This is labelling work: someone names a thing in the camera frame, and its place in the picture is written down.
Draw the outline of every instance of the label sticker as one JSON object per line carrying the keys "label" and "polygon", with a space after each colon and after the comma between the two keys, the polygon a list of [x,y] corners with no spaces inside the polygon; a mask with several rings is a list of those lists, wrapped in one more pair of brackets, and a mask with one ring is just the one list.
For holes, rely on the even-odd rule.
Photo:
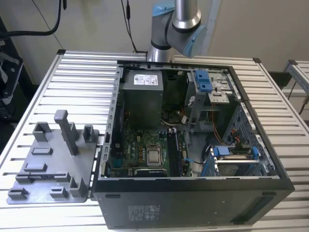
{"label": "label sticker", "polygon": [[131,221],[157,221],[160,205],[128,205],[128,212]]}
{"label": "label sticker", "polygon": [[135,85],[145,85],[145,86],[157,86],[158,76],[157,75],[136,74],[134,75],[134,84]]}
{"label": "label sticker", "polygon": [[182,123],[185,124],[186,121],[187,121],[187,116],[184,115],[183,118],[182,118]]}

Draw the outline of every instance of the blue latch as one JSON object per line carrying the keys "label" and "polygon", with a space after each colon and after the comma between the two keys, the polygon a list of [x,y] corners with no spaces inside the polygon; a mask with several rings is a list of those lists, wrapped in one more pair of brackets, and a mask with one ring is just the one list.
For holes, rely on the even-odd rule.
{"label": "blue latch", "polygon": [[198,84],[198,89],[200,92],[211,93],[212,84],[209,79],[208,71],[206,70],[195,70],[195,79]]}
{"label": "blue latch", "polygon": [[213,149],[214,156],[229,156],[230,151],[227,146],[216,146]]}
{"label": "blue latch", "polygon": [[255,146],[252,148],[252,159],[259,159],[259,151]]}

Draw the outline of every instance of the slotted metal surface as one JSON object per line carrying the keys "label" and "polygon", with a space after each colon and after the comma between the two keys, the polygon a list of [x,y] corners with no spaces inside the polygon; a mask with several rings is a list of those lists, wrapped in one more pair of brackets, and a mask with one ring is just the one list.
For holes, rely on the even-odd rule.
{"label": "slotted metal surface", "polygon": [[297,83],[309,94],[309,61],[290,60],[285,68]]}
{"label": "slotted metal surface", "polygon": [[[118,59],[145,60],[144,54],[107,54],[66,52],[57,55],[36,96],[30,103],[12,138],[0,156],[0,228],[21,231],[107,230],[97,202],[73,204],[8,205],[7,190],[13,186],[24,158],[34,140],[32,130],[37,121],[51,123],[56,109],[67,109],[69,121],[76,128],[94,124],[103,143],[106,115],[110,103],[111,84]],[[231,65],[244,85],[251,104],[274,145],[281,162],[295,185],[287,199],[279,203],[250,231],[309,230],[309,136],[308,128],[298,117],[264,67],[252,59],[175,57],[177,63]],[[175,228],[174,231],[202,231],[207,228]],[[213,228],[214,231],[239,231],[239,227]]]}

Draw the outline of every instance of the power supply label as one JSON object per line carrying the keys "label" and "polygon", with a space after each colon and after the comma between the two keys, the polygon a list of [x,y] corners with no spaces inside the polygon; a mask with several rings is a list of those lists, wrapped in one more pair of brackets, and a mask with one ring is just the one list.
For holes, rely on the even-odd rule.
{"label": "power supply label", "polygon": [[157,86],[158,76],[157,75],[136,74],[134,75],[134,84],[143,85],[143,86]]}

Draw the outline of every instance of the white wall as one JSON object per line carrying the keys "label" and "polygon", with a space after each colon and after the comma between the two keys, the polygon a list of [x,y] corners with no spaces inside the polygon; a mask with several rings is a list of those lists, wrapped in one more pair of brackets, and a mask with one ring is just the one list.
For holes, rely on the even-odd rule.
{"label": "white wall", "polygon": [[[131,31],[138,50],[149,48],[152,5],[158,1],[130,1]],[[35,2],[52,28],[56,21],[57,0]],[[199,0],[198,3],[206,22],[211,0]],[[0,15],[8,30],[48,30],[31,0],[0,0]],[[133,51],[120,0],[68,0],[56,36],[67,50]],[[56,39],[53,36],[23,36],[13,38],[13,42],[32,81],[39,84],[60,49]]]}
{"label": "white wall", "polygon": [[210,56],[258,57],[270,71],[309,60],[309,0],[222,0]]}

